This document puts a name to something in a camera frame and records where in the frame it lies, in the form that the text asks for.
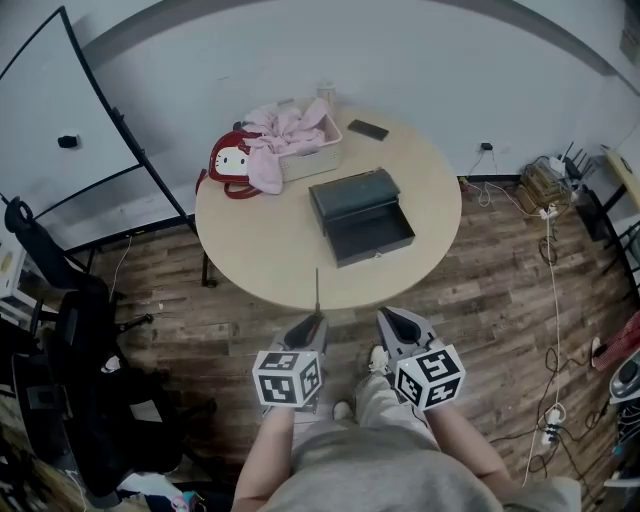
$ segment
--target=shoe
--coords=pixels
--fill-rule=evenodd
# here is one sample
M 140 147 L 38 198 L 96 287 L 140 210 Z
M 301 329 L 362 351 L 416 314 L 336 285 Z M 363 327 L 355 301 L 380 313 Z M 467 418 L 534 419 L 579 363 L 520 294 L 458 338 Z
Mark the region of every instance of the shoe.
M 600 338 L 598 338 L 597 336 L 591 340 L 591 367 L 592 368 L 596 367 L 595 358 L 604 352 L 604 350 L 602 351 L 598 350 L 601 346 L 602 346 L 602 343 L 600 342 Z
M 380 372 L 382 375 L 389 373 L 389 354 L 382 345 L 376 345 L 371 349 L 369 356 L 369 372 Z
M 333 406 L 333 419 L 334 420 L 349 420 L 353 421 L 355 415 L 353 409 L 346 400 L 340 400 Z

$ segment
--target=power strip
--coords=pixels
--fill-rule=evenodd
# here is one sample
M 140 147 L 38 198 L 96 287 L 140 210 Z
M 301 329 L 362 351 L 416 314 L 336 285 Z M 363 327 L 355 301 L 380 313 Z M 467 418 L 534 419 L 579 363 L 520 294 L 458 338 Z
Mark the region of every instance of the power strip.
M 540 218 L 542 220 L 553 219 L 558 216 L 558 207 L 551 203 L 546 210 L 544 208 L 540 208 L 538 212 L 540 213 Z
M 558 438 L 558 426 L 562 423 L 562 419 L 560 419 L 560 411 L 555 406 L 550 411 L 547 411 L 545 417 L 547 419 L 547 428 L 544 430 L 541 442 L 544 445 L 549 445 Z

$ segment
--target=chair armrest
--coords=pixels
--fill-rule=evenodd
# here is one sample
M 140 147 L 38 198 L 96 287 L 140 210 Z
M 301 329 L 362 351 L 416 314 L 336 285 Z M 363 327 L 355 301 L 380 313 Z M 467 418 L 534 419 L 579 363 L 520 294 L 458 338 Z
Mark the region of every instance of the chair armrest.
M 33 313 L 31 314 L 31 323 L 29 324 L 29 332 L 31 336 L 36 337 L 36 331 L 38 330 L 38 322 L 44 322 L 46 320 L 57 320 L 58 313 L 51 313 L 49 311 L 43 311 L 42 306 L 44 306 L 44 301 L 40 299 L 36 303 L 36 307 L 33 308 Z

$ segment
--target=red bag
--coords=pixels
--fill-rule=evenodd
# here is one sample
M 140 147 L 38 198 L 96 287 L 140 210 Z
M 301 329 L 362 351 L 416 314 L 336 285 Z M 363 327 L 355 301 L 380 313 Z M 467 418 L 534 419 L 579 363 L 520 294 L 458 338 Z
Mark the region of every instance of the red bag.
M 231 199 L 249 199 L 262 193 L 261 190 L 249 185 L 247 175 L 249 146 L 244 143 L 244 139 L 256 137 L 258 137 L 257 133 L 234 130 L 220 137 L 213 146 L 211 158 L 209 158 L 209 178 L 224 183 L 224 192 Z M 206 175 L 207 171 L 202 169 L 196 183 L 196 194 Z M 231 190 L 232 185 L 244 186 L 244 188 Z

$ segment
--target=whiteboard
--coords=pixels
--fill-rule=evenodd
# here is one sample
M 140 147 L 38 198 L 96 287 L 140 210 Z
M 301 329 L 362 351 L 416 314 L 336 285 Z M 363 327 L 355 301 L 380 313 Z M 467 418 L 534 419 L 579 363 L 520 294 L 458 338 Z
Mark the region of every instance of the whiteboard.
M 0 192 L 38 215 L 138 164 L 100 102 L 62 20 L 53 18 L 0 79 Z M 79 135 L 75 149 L 61 135 Z

